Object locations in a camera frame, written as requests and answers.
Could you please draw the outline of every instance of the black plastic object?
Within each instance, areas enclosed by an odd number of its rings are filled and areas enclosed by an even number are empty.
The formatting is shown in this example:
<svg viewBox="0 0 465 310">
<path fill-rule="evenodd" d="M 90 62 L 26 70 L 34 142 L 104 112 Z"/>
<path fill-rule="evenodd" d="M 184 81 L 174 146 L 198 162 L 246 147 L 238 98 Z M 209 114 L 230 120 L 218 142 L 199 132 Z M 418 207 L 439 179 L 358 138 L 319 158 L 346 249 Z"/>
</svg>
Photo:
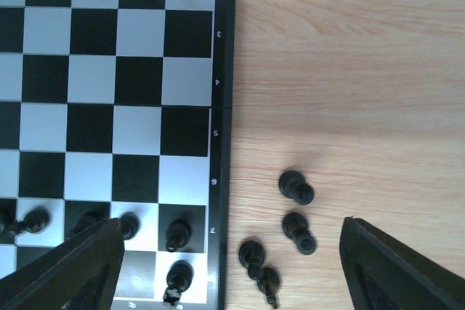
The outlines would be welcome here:
<svg viewBox="0 0 465 310">
<path fill-rule="evenodd" d="M 240 264 L 247 269 L 247 275 L 253 280 L 262 277 L 265 259 L 264 248 L 257 241 L 247 240 L 239 248 Z"/>
<path fill-rule="evenodd" d="M 18 236 L 24 232 L 38 234 L 44 230 L 50 222 L 50 214 L 43 208 L 34 208 L 29 211 L 22 221 L 16 221 L 8 227 L 8 233 Z"/>
<path fill-rule="evenodd" d="M 176 252 L 189 243 L 192 236 L 190 225 L 183 219 L 173 221 L 166 230 L 166 250 Z"/>
<path fill-rule="evenodd" d="M 1 310 L 108 310 L 124 255 L 118 219 L 105 219 L 0 280 Z"/>
<path fill-rule="evenodd" d="M 256 285 L 265 294 L 267 303 L 274 309 L 278 309 L 278 290 L 281 287 L 281 278 L 278 272 L 268 266 L 263 268 L 263 275 L 256 281 Z"/>
<path fill-rule="evenodd" d="M 186 261 L 174 263 L 166 275 L 168 287 L 163 294 L 163 304 L 168 309 L 175 309 L 181 300 L 181 294 L 189 289 L 194 277 L 191 265 Z"/>
<path fill-rule="evenodd" d="M 356 310 L 465 310 L 465 280 L 359 218 L 339 243 Z"/>
<path fill-rule="evenodd" d="M 290 212 L 283 218 L 284 234 L 296 244 L 297 250 L 310 255 L 317 249 L 317 241 L 310 234 L 307 219 L 297 212 Z"/>
<path fill-rule="evenodd" d="M 294 199 L 300 205 L 308 205 L 315 198 L 314 189 L 298 171 L 286 171 L 281 174 L 278 185 L 284 196 Z"/>
</svg>

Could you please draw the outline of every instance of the white square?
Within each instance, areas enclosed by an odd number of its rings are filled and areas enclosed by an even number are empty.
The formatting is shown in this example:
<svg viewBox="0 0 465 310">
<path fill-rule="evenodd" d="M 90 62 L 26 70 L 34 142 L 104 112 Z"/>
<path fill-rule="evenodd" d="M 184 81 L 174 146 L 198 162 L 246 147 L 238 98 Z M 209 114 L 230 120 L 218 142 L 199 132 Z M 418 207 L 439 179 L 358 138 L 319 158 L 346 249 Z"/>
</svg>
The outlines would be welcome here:
<svg viewBox="0 0 465 310">
<path fill-rule="evenodd" d="M 66 151 L 68 107 L 47 103 L 22 103 L 20 150 Z"/>
<path fill-rule="evenodd" d="M 0 150 L 0 197 L 17 197 L 20 178 L 20 152 Z"/>
<path fill-rule="evenodd" d="M 16 237 L 18 246 L 57 247 L 64 241 L 65 201 L 63 199 L 32 199 L 21 197 L 17 201 L 18 221 L 34 208 L 44 208 L 49 212 L 50 222 L 45 230 L 38 234 L 25 233 Z"/>
<path fill-rule="evenodd" d="M 120 218 L 131 213 L 139 219 L 138 233 L 124 241 L 125 250 L 156 252 L 158 249 L 158 204 L 112 202 L 110 216 Z"/>
<path fill-rule="evenodd" d="M 16 246 L 0 245 L 0 279 L 16 271 Z"/>
<path fill-rule="evenodd" d="M 194 277 L 189 289 L 181 295 L 181 303 L 206 303 L 209 284 L 207 257 L 203 253 L 170 253 L 157 252 L 155 265 L 155 301 L 163 301 L 166 289 L 166 275 L 176 261 L 186 261 L 193 268 Z"/>
<path fill-rule="evenodd" d="M 158 178 L 159 203 L 209 204 L 209 158 L 162 155 Z"/>
<path fill-rule="evenodd" d="M 67 152 L 65 156 L 65 199 L 110 201 L 113 156 Z"/>
<path fill-rule="evenodd" d="M 113 154 L 160 155 L 161 108 L 115 106 Z"/>
</svg>

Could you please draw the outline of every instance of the chess piece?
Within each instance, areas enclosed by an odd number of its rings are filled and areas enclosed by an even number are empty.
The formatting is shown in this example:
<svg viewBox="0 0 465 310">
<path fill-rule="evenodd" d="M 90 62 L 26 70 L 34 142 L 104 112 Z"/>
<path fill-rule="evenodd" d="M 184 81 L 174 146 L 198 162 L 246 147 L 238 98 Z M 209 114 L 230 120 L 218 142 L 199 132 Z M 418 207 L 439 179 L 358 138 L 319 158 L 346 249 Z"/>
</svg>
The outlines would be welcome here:
<svg viewBox="0 0 465 310">
<path fill-rule="evenodd" d="M 191 236 L 192 229 L 186 221 L 182 219 L 173 221 L 166 230 L 166 250 L 176 252 L 186 246 Z"/>
<path fill-rule="evenodd" d="M 265 257 L 264 248 L 257 241 L 245 241 L 239 248 L 240 264 L 247 269 L 247 275 L 253 280 L 262 277 Z"/>
<path fill-rule="evenodd" d="M 264 268 L 263 276 L 257 280 L 256 285 L 267 297 L 267 303 L 274 309 L 278 309 L 279 303 L 277 294 L 281 286 L 281 279 L 278 272 L 270 267 Z"/>
<path fill-rule="evenodd" d="M 189 289 L 193 279 L 193 270 L 186 261 L 174 263 L 166 275 L 168 287 L 163 294 L 163 304 L 168 309 L 175 309 L 181 300 L 181 294 Z"/>
<path fill-rule="evenodd" d="M 308 229 L 308 221 L 300 213 L 288 213 L 283 219 L 284 234 L 294 241 L 300 253 L 306 255 L 314 253 L 317 248 L 317 241 Z"/>
<path fill-rule="evenodd" d="M 12 236 L 18 236 L 24 232 L 38 234 L 47 228 L 50 223 L 50 214 L 43 208 L 34 208 L 29 211 L 22 221 L 16 221 L 8 227 Z"/>
<path fill-rule="evenodd" d="M 121 230 L 123 231 L 123 239 L 130 240 L 136 236 L 139 231 L 139 219 L 132 213 L 125 213 L 119 219 L 121 223 Z"/>
<path fill-rule="evenodd" d="M 279 178 L 278 185 L 284 196 L 294 199 L 300 205 L 308 205 L 315 197 L 315 191 L 298 171 L 284 172 Z"/>
<path fill-rule="evenodd" d="M 102 219 L 102 216 L 100 213 L 92 211 L 84 214 L 76 223 L 74 228 L 69 232 L 68 234 L 68 239 L 72 238 L 73 236 L 79 234 L 80 232 L 84 231 L 91 225 L 97 223 L 100 219 Z"/>
</svg>

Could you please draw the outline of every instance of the black pawn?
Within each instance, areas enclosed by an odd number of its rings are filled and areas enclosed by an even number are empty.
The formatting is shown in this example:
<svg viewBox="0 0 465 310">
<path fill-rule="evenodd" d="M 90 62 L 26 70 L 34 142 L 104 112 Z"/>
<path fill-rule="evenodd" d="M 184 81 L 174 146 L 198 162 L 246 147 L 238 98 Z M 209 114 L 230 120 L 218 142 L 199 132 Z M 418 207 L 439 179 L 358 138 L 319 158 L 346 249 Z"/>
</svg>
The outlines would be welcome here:
<svg viewBox="0 0 465 310">
<path fill-rule="evenodd" d="M 8 227 L 12 236 L 18 236 L 23 232 L 38 234 L 50 223 L 49 212 L 43 208 L 34 208 L 29 211 L 22 221 L 16 221 Z"/>
<path fill-rule="evenodd" d="M 315 191 L 298 171 L 286 171 L 279 178 L 281 193 L 294 199 L 300 205 L 308 205 L 315 197 Z"/>
<path fill-rule="evenodd" d="M 267 303 L 274 309 L 279 308 L 278 290 L 281 286 L 281 278 L 273 268 L 263 269 L 263 276 L 256 282 L 259 290 L 267 297 Z"/>
<path fill-rule="evenodd" d="M 317 241 L 308 229 L 308 221 L 300 213 L 289 213 L 283 219 L 284 234 L 296 243 L 300 253 L 307 255 L 317 248 Z"/>
<path fill-rule="evenodd" d="M 247 275 L 253 280 L 262 276 L 265 258 L 264 248 L 257 241 L 245 241 L 239 248 L 239 261 L 247 269 Z"/>
<path fill-rule="evenodd" d="M 125 213 L 119 219 L 121 223 L 121 230 L 123 231 L 123 239 L 130 240 L 136 236 L 139 231 L 139 219 L 132 213 Z"/>
<path fill-rule="evenodd" d="M 181 300 L 181 294 L 189 289 L 194 276 L 191 265 L 186 261 L 174 263 L 166 275 L 168 287 L 163 294 L 163 304 L 168 309 L 175 309 Z"/>
<path fill-rule="evenodd" d="M 176 252 L 189 243 L 192 235 L 190 225 L 183 219 L 173 221 L 166 230 L 166 250 Z"/>
</svg>

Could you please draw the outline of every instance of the table surface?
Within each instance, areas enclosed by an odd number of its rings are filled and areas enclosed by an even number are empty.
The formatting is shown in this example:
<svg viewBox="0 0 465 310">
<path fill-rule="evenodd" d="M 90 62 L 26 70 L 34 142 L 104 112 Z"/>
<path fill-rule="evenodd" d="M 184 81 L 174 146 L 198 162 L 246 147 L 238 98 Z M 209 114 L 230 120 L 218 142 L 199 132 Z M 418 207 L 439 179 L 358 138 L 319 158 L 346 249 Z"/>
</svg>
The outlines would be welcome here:
<svg viewBox="0 0 465 310">
<path fill-rule="evenodd" d="M 364 218 L 465 277 L 465 0 L 236 0 L 228 309 L 271 309 L 238 263 L 257 236 L 282 309 L 353 309 L 339 258 Z M 277 188 L 302 171 L 299 255 Z"/>
</svg>

